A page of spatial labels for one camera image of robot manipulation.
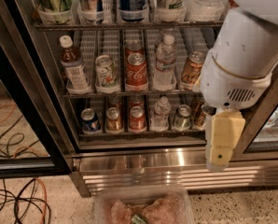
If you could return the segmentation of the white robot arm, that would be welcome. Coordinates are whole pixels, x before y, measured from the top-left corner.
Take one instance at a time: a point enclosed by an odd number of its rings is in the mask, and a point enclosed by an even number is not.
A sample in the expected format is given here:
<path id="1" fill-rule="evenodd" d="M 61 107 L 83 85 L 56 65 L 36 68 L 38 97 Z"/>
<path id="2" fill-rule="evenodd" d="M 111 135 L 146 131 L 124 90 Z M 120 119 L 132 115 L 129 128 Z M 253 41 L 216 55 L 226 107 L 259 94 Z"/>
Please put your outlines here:
<path id="1" fill-rule="evenodd" d="M 229 166 L 243 133 L 241 111 L 271 85 L 278 64 L 278 0 L 233 0 L 200 75 L 205 103 L 215 109 L 205 120 L 206 167 Z"/>

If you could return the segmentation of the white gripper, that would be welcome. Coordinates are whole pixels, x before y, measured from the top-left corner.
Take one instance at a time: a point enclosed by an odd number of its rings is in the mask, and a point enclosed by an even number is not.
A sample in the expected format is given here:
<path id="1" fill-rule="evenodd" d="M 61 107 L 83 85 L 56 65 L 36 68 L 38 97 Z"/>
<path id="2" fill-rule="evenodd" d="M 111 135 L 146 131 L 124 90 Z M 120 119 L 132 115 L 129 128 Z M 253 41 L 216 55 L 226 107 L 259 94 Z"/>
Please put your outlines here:
<path id="1" fill-rule="evenodd" d="M 213 116 L 207 115 L 205 120 L 209 171 L 221 172 L 229 166 L 245 125 L 239 110 L 253 106 L 270 85 L 271 74 L 260 79 L 231 75 L 216 62 L 213 50 L 208 51 L 200 75 L 200 90 L 208 105 L 222 109 Z"/>

